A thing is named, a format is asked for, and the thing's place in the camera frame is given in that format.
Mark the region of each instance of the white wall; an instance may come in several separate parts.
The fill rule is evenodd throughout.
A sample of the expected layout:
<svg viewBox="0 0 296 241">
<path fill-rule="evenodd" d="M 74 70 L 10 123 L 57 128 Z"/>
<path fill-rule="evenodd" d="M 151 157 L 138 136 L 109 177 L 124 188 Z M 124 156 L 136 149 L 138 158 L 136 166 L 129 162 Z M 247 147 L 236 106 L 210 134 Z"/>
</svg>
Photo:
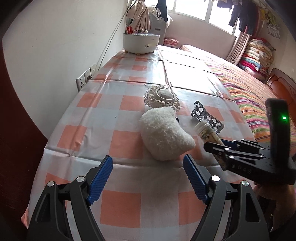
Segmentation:
<svg viewBox="0 0 296 241">
<path fill-rule="evenodd" d="M 8 73 L 24 108 L 49 138 L 77 94 L 76 78 L 97 63 L 127 0 L 34 0 L 3 38 Z M 125 20 L 106 54 L 122 49 Z"/>
<path fill-rule="evenodd" d="M 196 18 L 177 13 L 169 15 L 173 22 L 166 31 L 166 37 L 178 40 L 178 47 L 189 44 L 224 59 L 228 56 L 235 36 Z"/>
<path fill-rule="evenodd" d="M 272 70 L 272 68 L 278 68 L 289 77 L 296 80 L 296 42 L 280 17 L 276 13 L 274 13 L 274 15 L 280 25 L 279 32 L 281 39 L 269 35 L 266 26 L 263 27 L 260 35 L 267 39 L 276 49 L 274 52 L 274 62 L 270 70 Z"/>
</svg>

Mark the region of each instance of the window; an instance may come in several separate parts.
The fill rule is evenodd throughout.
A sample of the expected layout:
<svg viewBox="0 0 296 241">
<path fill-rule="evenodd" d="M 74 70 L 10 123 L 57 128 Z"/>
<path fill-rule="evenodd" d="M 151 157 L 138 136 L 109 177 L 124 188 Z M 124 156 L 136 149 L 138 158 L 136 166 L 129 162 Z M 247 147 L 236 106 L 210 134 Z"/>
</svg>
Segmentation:
<svg viewBox="0 0 296 241">
<path fill-rule="evenodd" d="M 158 0 L 145 0 L 147 6 L 156 6 Z M 239 20 L 234 27 L 229 25 L 232 10 L 220 8 L 217 6 L 218 1 L 213 0 L 167 0 L 168 12 L 189 15 L 213 24 L 229 34 L 238 36 Z"/>
</svg>

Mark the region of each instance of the wall outlet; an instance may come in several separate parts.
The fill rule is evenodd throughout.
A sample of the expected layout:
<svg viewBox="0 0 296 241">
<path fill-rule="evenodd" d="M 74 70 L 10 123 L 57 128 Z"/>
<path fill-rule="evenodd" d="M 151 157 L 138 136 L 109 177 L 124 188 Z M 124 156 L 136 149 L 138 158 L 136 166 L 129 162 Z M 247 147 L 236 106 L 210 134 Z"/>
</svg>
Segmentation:
<svg viewBox="0 0 296 241">
<path fill-rule="evenodd" d="M 84 74 L 80 75 L 78 79 L 76 79 L 78 92 L 86 85 Z"/>
<path fill-rule="evenodd" d="M 91 79 L 91 69 L 88 68 L 84 73 L 85 83 L 87 83 Z"/>
<path fill-rule="evenodd" d="M 94 77 L 94 74 L 96 72 L 96 64 L 93 64 L 91 67 L 91 76 Z"/>
</svg>

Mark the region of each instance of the beige curtain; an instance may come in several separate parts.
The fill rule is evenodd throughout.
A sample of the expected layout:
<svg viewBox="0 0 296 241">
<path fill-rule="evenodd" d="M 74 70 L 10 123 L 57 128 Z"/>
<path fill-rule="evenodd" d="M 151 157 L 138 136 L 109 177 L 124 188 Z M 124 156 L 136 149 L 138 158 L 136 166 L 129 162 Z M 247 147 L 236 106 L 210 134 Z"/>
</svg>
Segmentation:
<svg viewBox="0 0 296 241">
<path fill-rule="evenodd" d="M 232 49 L 227 56 L 226 60 L 232 64 L 237 65 L 244 54 L 246 46 L 250 40 L 251 35 L 246 33 L 240 33 L 239 36 L 236 38 Z"/>
<path fill-rule="evenodd" d="M 138 30 L 150 30 L 149 12 L 143 1 L 138 0 L 128 11 L 127 17 L 133 19 L 131 27 L 134 33 Z"/>
</svg>

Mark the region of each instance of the silver screw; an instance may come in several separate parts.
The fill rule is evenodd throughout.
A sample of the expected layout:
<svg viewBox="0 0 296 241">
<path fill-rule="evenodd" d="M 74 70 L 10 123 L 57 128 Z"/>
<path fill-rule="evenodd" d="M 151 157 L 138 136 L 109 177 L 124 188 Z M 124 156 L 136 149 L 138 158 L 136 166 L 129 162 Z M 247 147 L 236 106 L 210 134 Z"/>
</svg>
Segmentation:
<svg viewBox="0 0 296 241">
<path fill-rule="evenodd" d="M 50 182 L 47 183 L 48 187 L 52 187 L 53 185 L 54 185 L 54 181 L 50 181 Z"/>
<path fill-rule="evenodd" d="M 83 182 L 85 180 L 85 178 L 84 177 L 78 177 L 78 178 L 76 178 L 76 181 L 77 182 Z"/>
<path fill-rule="evenodd" d="M 212 176 L 211 178 L 212 178 L 212 180 L 215 181 L 215 182 L 220 181 L 220 177 L 219 177 L 219 176 L 214 175 L 214 176 Z"/>
<path fill-rule="evenodd" d="M 242 181 L 242 185 L 247 187 L 249 185 L 249 182 L 248 181 Z"/>
</svg>

